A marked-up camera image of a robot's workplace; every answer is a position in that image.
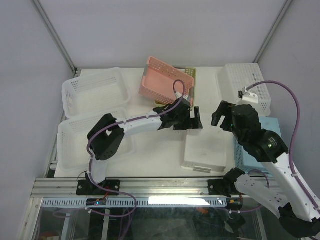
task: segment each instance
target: black mounting bracket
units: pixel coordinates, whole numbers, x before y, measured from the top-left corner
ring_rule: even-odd
[[[120,191],[120,180],[110,180],[106,179],[99,185],[105,189],[110,189],[114,191]],[[77,196],[103,196],[107,192],[94,186],[88,175],[85,174],[85,180],[79,180],[76,188]],[[118,196],[118,193],[109,192],[108,196]]]

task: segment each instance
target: white table surface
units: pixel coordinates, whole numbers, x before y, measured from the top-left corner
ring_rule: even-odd
[[[195,85],[195,106],[200,107],[201,113],[212,114],[217,110],[221,101],[218,90],[216,73],[221,67],[197,67]],[[81,76],[98,73],[103,69],[85,69]],[[139,87],[144,72],[143,68],[123,68],[124,76],[131,91],[131,100],[127,105],[129,117],[144,114],[155,107],[154,101],[139,95]],[[160,131],[136,134],[136,152],[121,159],[109,159],[106,177],[207,177],[223,176],[235,166],[233,135],[229,134],[226,141],[226,168],[224,172],[203,173],[181,168],[184,158],[186,131],[163,129]],[[62,171],[58,165],[56,178],[77,177],[82,170]]]

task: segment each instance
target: cable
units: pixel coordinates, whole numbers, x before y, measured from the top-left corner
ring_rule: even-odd
[[[291,142],[290,142],[290,148],[289,148],[289,165],[290,165],[290,169],[292,172],[292,176],[295,178],[295,180],[298,182],[299,186],[302,188],[303,192],[307,195],[307,197],[309,198],[309,200],[312,202],[314,209],[318,209],[318,213],[320,213],[320,209],[319,209],[319,205],[317,204],[317,202],[315,201],[315,199],[313,198],[313,196],[311,196],[311,194],[309,193],[309,191],[307,190],[307,188],[304,186],[304,184],[302,183],[302,181],[300,180],[299,176],[297,175],[297,172],[295,170],[295,166],[294,166],[294,157],[293,157],[293,152],[294,152],[294,144],[296,141],[296,136],[297,136],[297,132],[298,132],[298,128],[299,128],[299,124],[300,124],[300,104],[298,101],[297,96],[295,95],[295,93],[286,85],[284,85],[283,83],[277,82],[277,81],[260,81],[257,82],[253,85],[250,85],[247,87],[247,91],[249,91],[250,89],[261,85],[261,84],[276,84],[278,86],[283,87],[284,89],[286,89],[291,96],[293,97],[293,100],[295,102],[296,105],[296,121],[295,121],[295,127],[293,130],[293,134],[292,134],[292,138],[291,138]]]
[[[175,86],[176,86],[176,83],[177,83],[177,82],[180,82],[180,83],[182,84],[182,86],[183,86],[183,92],[182,92],[182,96],[179,98],[179,101],[178,101],[172,108],[170,108],[170,109],[168,109],[168,110],[166,110],[166,111],[164,111],[164,112],[161,112],[161,113],[159,113],[159,114],[156,114],[156,115],[151,115],[151,116],[139,116],[139,117],[135,117],[135,118],[132,118],[132,119],[128,119],[126,122],[127,122],[127,123],[130,123],[130,122],[134,122],[134,121],[142,120],[142,119],[147,119],[147,118],[157,118],[157,117],[161,117],[161,116],[163,116],[163,115],[165,115],[165,114],[173,111],[175,108],[177,108],[178,105],[182,102],[182,100],[183,100],[183,98],[184,98],[184,95],[185,95],[185,93],[186,93],[186,85],[185,85],[185,83],[184,83],[182,80],[180,80],[180,79],[177,79],[177,80],[175,80],[175,81],[173,82],[173,89],[175,89]],[[88,172],[87,172],[88,177],[89,177],[91,183],[92,183],[94,186],[96,186],[97,188],[99,188],[99,189],[101,189],[101,190],[103,190],[103,191],[110,192],[110,193],[116,193],[116,194],[120,194],[120,195],[126,195],[126,196],[128,196],[128,197],[130,197],[130,198],[132,198],[132,199],[134,200],[134,208],[133,208],[130,212],[128,212],[128,213],[126,213],[126,214],[123,214],[123,215],[104,214],[104,213],[101,213],[101,212],[98,212],[98,211],[95,211],[95,210],[91,210],[93,213],[96,213],[96,214],[99,214],[99,215],[102,215],[102,216],[106,216],[106,217],[112,217],[112,218],[124,218],[124,217],[126,217],[126,216],[129,216],[130,214],[132,214],[132,213],[136,210],[136,208],[137,208],[137,206],[138,206],[138,201],[137,201],[137,199],[136,199],[133,195],[131,195],[131,194],[129,194],[129,193],[122,192],[122,191],[115,191],[115,190],[111,190],[111,189],[105,189],[105,188],[103,188],[102,186],[100,186],[99,184],[97,184],[97,183],[94,181],[94,179],[93,179],[93,177],[92,177],[92,165],[93,165],[93,161],[94,161],[94,157],[95,157],[95,156],[94,156],[94,154],[93,154],[93,153],[91,152],[91,150],[90,150],[90,145],[91,145],[91,143],[93,142],[93,140],[94,140],[98,135],[100,135],[101,133],[107,131],[108,129],[113,128],[113,127],[115,127],[115,126],[117,126],[117,125],[120,125],[120,124],[124,124],[124,121],[116,122],[116,123],[113,123],[113,124],[111,124],[111,125],[109,125],[109,126],[106,126],[106,127],[102,128],[101,130],[99,130],[96,134],[94,134],[94,135],[90,138],[90,140],[89,140],[89,142],[88,142],[88,144],[87,144],[87,146],[86,146],[86,150],[87,150],[87,152],[88,152],[88,153],[90,154],[90,156],[91,156],[91,159],[90,159],[90,162],[89,162],[89,170],[88,170]]]

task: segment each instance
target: pink plastic basket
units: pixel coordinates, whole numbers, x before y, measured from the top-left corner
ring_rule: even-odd
[[[195,87],[195,81],[191,76],[150,56],[144,69],[139,94],[162,104],[172,104],[177,99],[173,90],[174,81],[177,79],[185,83],[185,94],[189,94]],[[181,83],[177,83],[175,88],[182,94]]]

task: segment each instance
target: gray wall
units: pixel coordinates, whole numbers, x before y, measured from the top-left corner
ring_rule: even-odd
[[[77,67],[250,63],[284,0],[40,0]]]
[[[294,161],[315,193],[320,195],[320,1],[296,0],[259,62],[265,80],[286,84],[297,95],[301,123]],[[290,144],[296,122],[291,96],[268,85],[271,111],[279,118],[282,136]]]
[[[71,71],[30,0],[0,8],[0,238],[16,240]]]

